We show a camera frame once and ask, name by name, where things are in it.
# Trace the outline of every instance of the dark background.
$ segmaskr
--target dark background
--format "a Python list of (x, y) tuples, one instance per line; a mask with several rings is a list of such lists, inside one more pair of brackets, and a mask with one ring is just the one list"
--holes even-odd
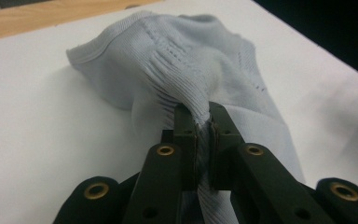
[(358, 1), (254, 1), (358, 71)]

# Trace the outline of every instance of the sock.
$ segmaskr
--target sock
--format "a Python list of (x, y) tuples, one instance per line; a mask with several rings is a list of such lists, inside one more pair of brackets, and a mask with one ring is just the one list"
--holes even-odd
[[(227, 109), (246, 142), (268, 147), (303, 180), (290, 133), (257, 69), (255, 46), (217, 18), (138, 12), (67, 56), (102, 97), (131, 111), (145, 150), (159, 142), (161, 130), (173, 128), (178, 103), (190, 110), (200, 127), (197, 194), (203, 220), (189, 223), (238, 223), (229, 192), (209, 188), (209, 101)], [(184, 201), (190, 206), (194, 195)]]

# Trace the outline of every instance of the wooden surface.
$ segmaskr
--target wooden surface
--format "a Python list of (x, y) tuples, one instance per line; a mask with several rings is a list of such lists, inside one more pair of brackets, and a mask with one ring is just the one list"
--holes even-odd
[(0, 10), (0, 38), (161, 0), (53, 0)]

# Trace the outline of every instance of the gray sock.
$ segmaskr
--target gray sock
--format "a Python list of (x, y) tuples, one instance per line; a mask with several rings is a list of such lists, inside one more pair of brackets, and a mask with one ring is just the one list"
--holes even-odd
[(246, 142), (268, 147), (303, 180), (290, 133), (258, 72), (255, 47), (216, 18), (139, 12), (67, 55), (102, 97), (131, 111), (134, 131), (150, 146), (172, 128), (178, 103), (189, 108), (200, 126), (198, 196), (206, 223), (238, 223), (229, 192), (211, 190), (206, 178), (209, 101), (225, 106)]

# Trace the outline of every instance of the knit fabric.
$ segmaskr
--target knit fabric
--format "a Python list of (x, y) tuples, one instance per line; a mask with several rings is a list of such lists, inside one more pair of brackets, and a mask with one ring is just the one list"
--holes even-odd
[[(131, 111), (139, 141), (158, 143), (161, 130), (173, 128), (178, 103), (190, 110), (200, 127), (197, 195), (203, 220), (188, 222), (238, 223), (229, 192), (211, 190), (207, 178), (209, 101), (227, 109), (246, 142), (268, 147), (302, 180), (290, 133), (257, 69), (254, 45), (213, 16), (138, 12), (67, 55), (102, 97)], [(195, 201), (194, 194), (185, 194), (184, 216)]]

